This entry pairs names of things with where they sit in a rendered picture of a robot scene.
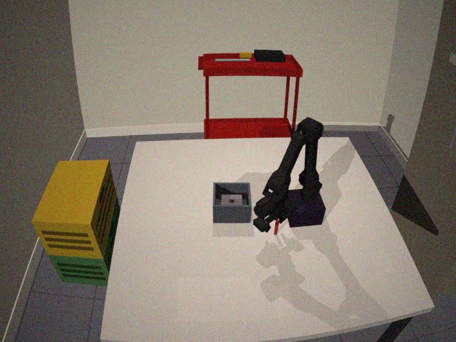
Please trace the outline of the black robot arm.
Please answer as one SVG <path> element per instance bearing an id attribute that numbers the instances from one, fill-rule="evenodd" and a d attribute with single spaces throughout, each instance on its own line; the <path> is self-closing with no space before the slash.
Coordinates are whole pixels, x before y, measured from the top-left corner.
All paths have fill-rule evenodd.
<path id="1" fill-rule="evenodd" d="M 300 133 L 302 131 L 302 134 Z M 303 186 L 301 198 L 304 203 L 317 202 L 317 193 L 322 184 L 316 171 L 318 140 L 322 137 L 324 125 L 307 117 L 297 126 L 291 135 L 290 144 L 282 158 L 280 167 L 272 173 L 262 192 L 265 197 L 256 202 L 254 213 L 258 218 L 264 219 L 276 209 L 281 209 L 285 203 L 285 195 L 290 192 L 288 187 L 291 182 L 290 174 L 305 145 L 305 168 L 299 174 L 299 183 Z M 273 192 L 270 192 L 271 189 Z"/>

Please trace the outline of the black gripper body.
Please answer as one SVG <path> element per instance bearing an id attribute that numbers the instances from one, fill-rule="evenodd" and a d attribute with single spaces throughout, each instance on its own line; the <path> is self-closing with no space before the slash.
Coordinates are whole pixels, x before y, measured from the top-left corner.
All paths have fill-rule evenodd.
<path id="1" fill-rule="evenodd" d="M 294 211 L 296 211 L 296 205 L 293 202 L 291 202 L 291 200 L 286 199 L 284 206 L 281 209 L 276 209 L 271 214 L 269 214 L 269 216 L 265 219 L 254 219 L 253 224 L 257 227 L 257 229 L 260 232 L 264 232 L 268 230 L 268 228 L 270 227 L 270 222 L 280 219 L 288 212 L 292 214 Z"/>

